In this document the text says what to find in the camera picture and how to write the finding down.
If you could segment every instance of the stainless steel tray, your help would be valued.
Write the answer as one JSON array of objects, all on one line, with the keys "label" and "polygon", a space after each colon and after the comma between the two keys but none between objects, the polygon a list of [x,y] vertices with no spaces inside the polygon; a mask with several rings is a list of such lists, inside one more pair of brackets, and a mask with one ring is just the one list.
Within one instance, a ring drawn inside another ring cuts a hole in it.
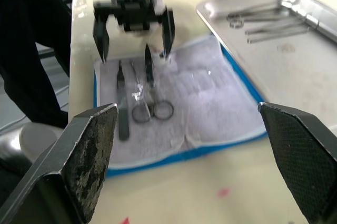
[{"label": "stainless steel tray", "polygon": [[336,11],[316,0],[206,0],[196,9],[266,101],[337,124]]}]

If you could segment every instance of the beige table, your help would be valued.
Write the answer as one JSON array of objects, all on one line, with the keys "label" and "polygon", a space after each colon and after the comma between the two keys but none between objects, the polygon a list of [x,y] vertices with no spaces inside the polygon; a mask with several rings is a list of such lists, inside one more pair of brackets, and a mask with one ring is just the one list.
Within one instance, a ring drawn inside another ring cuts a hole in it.
[{"label": "beige table", "polygon": [[[74,0],[70,79],[70,117],[93,105],[93,0]],[[209,33],[195,12],[202,0],[164,0],[173,7],[178,46]],[[337,8],[336,0],[320,0]],[[150,37],[119,33],[108,23],[109,56],[160,46],[160,30]],[[278,172],[270,145],[261,140],[207,157],[107,179],[92,223],[305,224]]]}]

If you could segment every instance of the worn gripper pad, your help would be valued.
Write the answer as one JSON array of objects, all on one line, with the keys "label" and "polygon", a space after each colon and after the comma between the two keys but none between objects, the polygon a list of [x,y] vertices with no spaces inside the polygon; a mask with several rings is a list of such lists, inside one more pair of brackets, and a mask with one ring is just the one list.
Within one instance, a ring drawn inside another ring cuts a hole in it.
[{"label": "worn gripper pad", "polygon": [[64,168],[66,185],[84,223],[91,220],[103,186],[116,118],[116,107],[93,116]]}]

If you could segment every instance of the blue cloth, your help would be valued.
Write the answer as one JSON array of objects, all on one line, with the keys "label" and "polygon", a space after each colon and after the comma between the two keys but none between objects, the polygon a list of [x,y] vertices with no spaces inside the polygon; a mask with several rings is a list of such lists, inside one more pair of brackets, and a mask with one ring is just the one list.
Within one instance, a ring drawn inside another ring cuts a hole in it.
[{"label": "blue cloth", "polygon": [[[238,74],[241,81],[245,84],[245,86],[247,87],[251,96],[256,100],[257,103],[263,102],[263,99],[262,99],[261,95],[257,92],[254,85],[250,82],[250,80],[245,75],[245,73],[237,65],[237,63],[231,57],[229,52],[226,51],[226,49],[223,46],[221,46],[221,50],[222,50],[222,53],[223,53],[225,59],[228,60],[229,63],[232,65],[234,71]],[[96,94],[96,92],[97,92],[97,82],[96,82],[96,75],[95,75],[95,79],[94,79],[94,107],[97,107],[97,94]],[[233,147],[233,146],[236,146],[236,145],[240,145],[240,144],[243,144],[243,143],[258,140],[258,139],[261,139],[261,138],[265,137],[266,135],[267,135],[267,133],[263,133],[263,134],[261,134],[257,137],[254,137],[254,138],[251,138],[251,139],[246,139],[246,140],[238,142],[238,143],[225,144],[225,145],[222,145],[222,146],[215,146],[215,147],[201,147],[201,148],[181,152],[181,153],[178,153],[178,154],[174,154],[170,157],[167,157],[162,161],[152,163],[152,164],[148,164],[148,165],[144,165],[142,167],[120,169],[120,170],[108,169],[106,177],[110,178],[110,177],[119,176],[119,175],[123,175],[123,174],[127,174],[127,173],[132,173],[132,172],[136,172],[136,171],[140,171],[140,170],[152,169],[152,168],[160,167],[160,166],[163,166],[163,165],[168,165],[168,164],[171,164],[171,163],[190,160],[190,159],[193,159],[193,158],[201,157],[201,156],[206,155],[206,154],[210,154],[210,153],[214,153],[214,152],[226,149],[226,148],[230,148],[230,147]]]}]

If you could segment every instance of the floor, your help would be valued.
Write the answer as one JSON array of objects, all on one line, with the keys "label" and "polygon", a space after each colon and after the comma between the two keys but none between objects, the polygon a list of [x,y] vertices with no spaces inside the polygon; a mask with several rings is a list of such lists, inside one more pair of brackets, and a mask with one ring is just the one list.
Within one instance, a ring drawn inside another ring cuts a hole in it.
[{"label": "floor", "polygon": [[[36,44],[39,53],[47,50],[49,48],[43,47],[39,44]],[[46,59],[42,59],[41,63],[52,83],[54,91],[57,92],[58,90],[64,88],[65,86],[69,85],[69,78],[63,72],[62,68],[58,64],[55,57],[49,57]],[[57,95],[58,102],[60,106],[68,103],[68,90]],[[64,106],[62,110],[67,111],[68,105]],[[24,117],[24,114],[21,110],[15,105],[15,103],[9,99],[7,94],[4,90],[4,82],[3,79],[0,77],[0,134],[10,131],[12,128],[18,126],[19,124],[29,122],[28,118],[25,118],[18,122],[17,124],[7,128],[6,130],[2,131],[1,128],[13,121],[19,120]]]}]

